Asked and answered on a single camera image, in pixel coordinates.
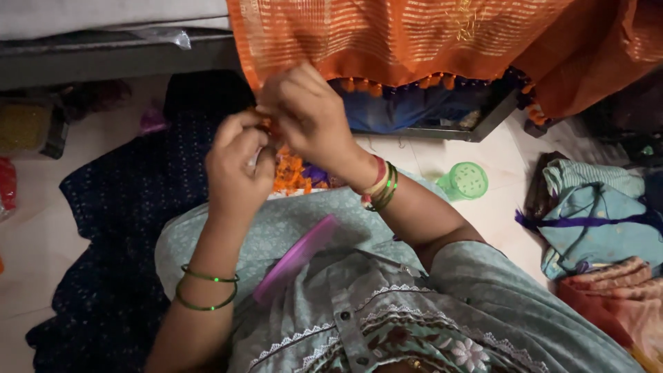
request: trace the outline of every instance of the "pile of clothes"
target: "pile of clothes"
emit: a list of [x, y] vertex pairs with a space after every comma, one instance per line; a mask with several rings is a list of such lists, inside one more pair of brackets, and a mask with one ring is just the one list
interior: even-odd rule
[[516, 221], [550, 245], [541, 270], [558, 297], [663, 372], [663, 171], [541, 156]]

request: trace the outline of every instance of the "woman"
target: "woman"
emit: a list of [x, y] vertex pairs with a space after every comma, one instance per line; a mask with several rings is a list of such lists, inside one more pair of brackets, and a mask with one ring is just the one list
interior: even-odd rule
[[[208, 206], [169, 223], [157, 245], [166, 293], [179, 285], [147, 372], [642, 371], [487, 245], [440, 191], [357, 146], [341, 99], [310, 65], [267, 80], [257, 110], [378, 213], [348, 188], [265, 203], [276, 150], [256, 128], [261, 116], [227, 118], [206, 161]], [[248, 295], [273, 259], [330, 212], [340, 238], [258, 307]], [[187, 275], [174, 275], [187, 261]]]

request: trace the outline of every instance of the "white tiled floor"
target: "white tiled floor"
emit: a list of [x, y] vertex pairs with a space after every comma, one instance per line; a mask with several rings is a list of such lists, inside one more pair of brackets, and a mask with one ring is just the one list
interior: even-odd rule
[[[5, 272], [0, 275], [0, 371], [32, 372], [32, 350], [24, 335], [53, 315], [50, 300], [64, 272], [86, 249], [78, 236], [69, 206], [58, 189], [69, 173], [100, 155], [130, 141], [138, 131], [142, 111], [152, 98], [163, 98], [168, 77], [131, 81], [132, 102], [114, 112], [90, 116], [71, 127], [67, 147], [59, 161], [15, 161], [18, 174], [18, 209], [0, 224], [0, 256]], [[357, 142], [396, 166], [436, 179], [454, 164], [473, 161], [489, 178], [489, 190], [475, 201], [454, 204], [496, 248], [542, 285], [539, 270], [542, 246], [514, 221], [522, 207], [528, 175], [539, 154], [560, 150], [590, 163], [619, 164], [619, 152], [573, 135], [573, 127], [561, 123], [541, 139], [522, 132], [524, 116], [514, 113], [481, 143], [358, 137]]]

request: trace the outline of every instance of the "orange cloth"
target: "orange cloth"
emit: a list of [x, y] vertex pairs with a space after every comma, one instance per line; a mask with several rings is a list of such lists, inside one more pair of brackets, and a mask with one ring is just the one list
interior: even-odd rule
[[252, 88], [310, 61], [325, 79], [401, 86], [435, 73], [492, 80], [509, 65], [548, 117], [571, 115], [663, 60], [656, 0], [227, 0]]
[[638, 257], [563, 279], [557, 296], [627, 349], [651, 373], [663, 373], [663, 278]]

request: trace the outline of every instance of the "orange saree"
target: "orange saree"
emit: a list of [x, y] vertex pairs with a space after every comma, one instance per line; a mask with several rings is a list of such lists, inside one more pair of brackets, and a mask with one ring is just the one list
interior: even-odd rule
[[252, 88], [303, 60], [326, 79], [400, 86], [509, 65], [548, 117], [571, 115], [663, 60], [660, 0], [227, 0]]

